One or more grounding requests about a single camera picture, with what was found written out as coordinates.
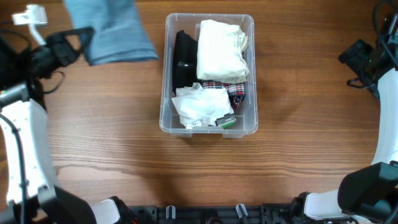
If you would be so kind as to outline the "white printed t-shirt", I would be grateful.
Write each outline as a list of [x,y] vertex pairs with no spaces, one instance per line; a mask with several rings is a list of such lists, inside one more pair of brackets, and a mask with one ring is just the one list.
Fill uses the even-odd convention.
[[203,88],[194,83],[191,87],[176,89],[172,103],[187,129],[216,126],[226,128],[236,122],[225,88]]

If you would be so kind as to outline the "red plaid shirt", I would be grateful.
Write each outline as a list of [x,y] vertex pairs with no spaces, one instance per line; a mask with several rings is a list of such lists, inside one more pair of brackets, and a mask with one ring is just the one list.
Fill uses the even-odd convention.
[[246,90],[245,90],[245,83],[222,83],[216,82],[213,80],[206,80],[203,81],[202,87],[204,89],[222,89],[225,88],[228,96],[229,101],[231,103],[231,107],[236,109],[239,105],[244,101],[246,97]]

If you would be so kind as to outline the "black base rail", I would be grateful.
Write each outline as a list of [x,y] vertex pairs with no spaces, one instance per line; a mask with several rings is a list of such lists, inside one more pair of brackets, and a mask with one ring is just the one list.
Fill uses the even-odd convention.
[[243,214],[238,207],[156,207],[133,206],[130,208],[138,223],[152,224],[201,224],[210,218],[217,218],[222,223],[311,223],[300,213],[294,213],[288,204],[263,204],[247,206]]

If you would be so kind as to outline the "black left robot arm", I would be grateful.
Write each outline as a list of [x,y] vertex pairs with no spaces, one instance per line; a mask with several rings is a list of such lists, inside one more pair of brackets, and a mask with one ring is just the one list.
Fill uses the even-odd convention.
[[1,40],[1,128],[9,169],[7,208],[1,223],[138,223],[119,198],[96,205],[63,190],[47,140],[47,109],[41,79],[75,62],[89,46],[92,27],[66,30],[16,52]]

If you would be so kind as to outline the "blue denim jeans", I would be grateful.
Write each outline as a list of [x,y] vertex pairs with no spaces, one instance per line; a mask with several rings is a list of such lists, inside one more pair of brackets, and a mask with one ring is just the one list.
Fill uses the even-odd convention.
[[76,29],[92,27],[84,50],[91,66],[115,62],[143,62],[159,56],[142,25],[133,0],[64,0]]

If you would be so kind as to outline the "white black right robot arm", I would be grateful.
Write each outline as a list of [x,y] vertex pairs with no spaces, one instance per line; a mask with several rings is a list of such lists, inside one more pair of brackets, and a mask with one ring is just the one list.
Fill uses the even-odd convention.
[[290,222],[397,223],[397,13],[382,25],[373,16],[375,47],[358,40],[339,61],[356,74],[347,85],[379,100],[376,149],[367,167],[346,175],[336,190],[302,193],[289,205]]

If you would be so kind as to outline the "cream white garment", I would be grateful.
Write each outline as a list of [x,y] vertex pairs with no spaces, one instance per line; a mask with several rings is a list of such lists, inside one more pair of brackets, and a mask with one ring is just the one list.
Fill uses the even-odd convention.
[[221,83],[243,83],[249,67],[243,52],[248,36],[239,25],[211,19],[201,21],[197,50],[197,78]]

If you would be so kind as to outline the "black garment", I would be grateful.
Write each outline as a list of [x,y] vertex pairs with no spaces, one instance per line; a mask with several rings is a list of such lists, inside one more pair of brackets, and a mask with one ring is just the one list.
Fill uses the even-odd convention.
[[190,87],[197,78],[198,42],[184,30],[176,33],[172,61],[172,88]]

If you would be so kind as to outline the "clear plastic storage container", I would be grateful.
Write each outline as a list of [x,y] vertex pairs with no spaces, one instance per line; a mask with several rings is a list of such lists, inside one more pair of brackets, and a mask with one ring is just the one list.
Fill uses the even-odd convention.
[[[249,74],[246,76],[245,82],[246,97],[234,111],[236,122],[231,126],[224,129],[215,126],[186,129],[180,123],[180,117],[172,103],[172,98],[175,96],[172,88],[172,60],[175,36],[178,31],[184,30],[186,34],[198,40],[200,35],[200,22],[207,19],[238,25],[248,36],[248,47],[243,52],[243,58],[249,67]],[[181,138],[191,138],[193,134],[221,134],[224,138],[242,138],[246,135],[255,133],[259,126],[259,120],[256,89],[254,19],[247,14],[169,14],[165,20],[164,69],[162,81],[159,126],[163,132]]]

